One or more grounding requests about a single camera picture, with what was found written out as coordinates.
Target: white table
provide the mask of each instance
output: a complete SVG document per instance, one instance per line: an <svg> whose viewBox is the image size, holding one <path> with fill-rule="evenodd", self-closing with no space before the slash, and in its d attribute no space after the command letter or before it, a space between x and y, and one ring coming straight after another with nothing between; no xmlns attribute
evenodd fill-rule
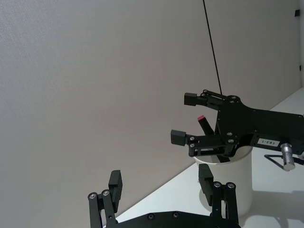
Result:
<svg viewBox="0 0 304 228"><path fill-rule="evenodd" d="M304 88L272 110L304 114ZM303 228L304 166L296 164L295 170L283 171L264 158L267 153L276 152L259 148L252 151L253 204L250 212L239 218L239 224L243 228ZM198 167L193 164L117 220L122 222L151 212L174 210L209 215L201 204L204 198L198 183Z"/></svg>

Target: red object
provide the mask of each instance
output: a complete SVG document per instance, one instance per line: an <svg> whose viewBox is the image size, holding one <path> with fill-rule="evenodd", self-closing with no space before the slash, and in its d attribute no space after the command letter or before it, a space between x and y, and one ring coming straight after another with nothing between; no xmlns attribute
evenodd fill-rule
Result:
<svg viewBox="0 0 304 228"><path fill-rule="evenodd" d="M202 120L202 119L204 119L204 118L205 118L205 116L204 116L204 115L201 115L201 116L198 117L198 121L200 121L200 120Z"/></svg>

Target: black cable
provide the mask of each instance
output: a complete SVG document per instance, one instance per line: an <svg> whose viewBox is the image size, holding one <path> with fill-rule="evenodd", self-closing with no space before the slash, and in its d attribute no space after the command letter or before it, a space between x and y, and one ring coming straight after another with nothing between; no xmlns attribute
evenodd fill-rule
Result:
<svg viewBox="0 0 304 228"><path fill-rule="evenodd" d="M215 69L217 71L217 76L218 76L219 91L220 91L220 94L223 95L223 93L222 93L222 87L221 87L220 81L219 81L218 65L217 65L217 60L215 59L214 47L213 47L213 42L212 42L212 37L211 37L211 32L210 32L210 26L209 26L209 21L208 21L208 15L207 15L207 10L206 10L205 0L203 0L203 4L204 4L204 10L205 10L206 21L207 21L207 26L208 26L209 37L210 37L210 43L211 43L211 47L212 47L212 53L213 53L213 58L214 58Z"/></svg>

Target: silver metal connector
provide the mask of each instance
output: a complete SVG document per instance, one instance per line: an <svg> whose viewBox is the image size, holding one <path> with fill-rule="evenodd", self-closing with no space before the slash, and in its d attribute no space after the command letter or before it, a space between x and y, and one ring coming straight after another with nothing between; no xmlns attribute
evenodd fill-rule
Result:
<svg viewBox="0 0 304 228"><path fill-rule="evenodd" d="M288 143L283 143L281 145L281 151L283 155L283 168L285 171L290 171L295 169L295 163L293 158L293 151L291 149L291 145Z"/></svg>

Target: gray wall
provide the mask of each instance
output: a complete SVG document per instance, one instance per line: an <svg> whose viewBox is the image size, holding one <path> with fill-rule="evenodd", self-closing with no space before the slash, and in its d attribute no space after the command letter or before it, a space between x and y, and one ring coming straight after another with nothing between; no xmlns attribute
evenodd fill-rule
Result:
<svg viewBox="0 0 304 228"><path fill-rule="evenodd" d="M258 25L254 12L238 16L240 2L207 1L223 91L270 108L299 88L293 59L285 61L287 46L297 54L299 45L298 30L287 28L295 26L297 1L252 1L263 12ZM271 77L283 78L286 90L277 80L261 85L269 64L248 69L252 59L242 52L243 38L253 49L264 42L244 37L244 28L265 32L276 22L264 2L272 5L268 13L288 19L288 35L267 56L277 67ZM239 26L228 29L221 19L227 7ZM214 124L216 112L183 105L184 92L219 91L201 0L4 0L0 48L1 227L88 227L86 197L106 188L114 169L124 181L121 212L193 162L186 148L170 145L172 128L200 134L201 114ZM244 69L258 69L258 77ZM253 97L255 88L270 96Z"/></svg>
<svg viewBox="0 0 304 228"><path fill-rule="evenodd" d="M298 0L207 0L224 94L270 109L301 87Z"/></svg>
<svg viewBox="0 0 304 228"><path fill-rule="evenodd" d="M300 0L300 12L302 13L300 17L300 46L301 46L301 65L302 65L302 86L304 86L304 0Z"/></svg>

